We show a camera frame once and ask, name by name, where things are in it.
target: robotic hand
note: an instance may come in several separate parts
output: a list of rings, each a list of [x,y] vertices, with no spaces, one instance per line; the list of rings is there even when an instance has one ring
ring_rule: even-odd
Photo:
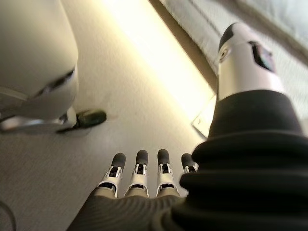
[[[0,2],[0,132],[87,128],[101,110],[72,108],[78,50],[60,0]]]
[[[148,198],[147,154],[117,198],[118,154],[69,231],[306,231],[308,139],[275,73],[271,52],[243,24],[219,45],[218,95],[209,137],[182,157],[179,198],[166,150],[158,154],[156,198]]]

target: robotic arm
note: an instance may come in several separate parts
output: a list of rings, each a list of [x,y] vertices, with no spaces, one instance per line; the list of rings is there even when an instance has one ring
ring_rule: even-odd
[[[283,93],[271,52],[246,25],[236,23],[222,36],[218,56],[209,137],[192,159],[182,157],[180,184],[188,196],[179,198],[170,180],[160,183],[172,173],[162,150],[156,198],[107,197],[97,193],[100,184],[69,231],[308,230],[308,140]],[[172,191],[159,196],[166,184]]]

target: black joint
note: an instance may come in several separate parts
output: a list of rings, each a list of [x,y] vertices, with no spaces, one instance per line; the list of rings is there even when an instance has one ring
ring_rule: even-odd
[[[220,48],[223,46],[223,44],[226,43],[226,41],[228,41],[229,39],[231,39],[233,37],[233,31],[232,31],[232,27],[233,25],[236,23],[232,23],[223,33],[221,39],[220,39],[220,43],[219,43],[219,48],[218,51],[220,50]]]

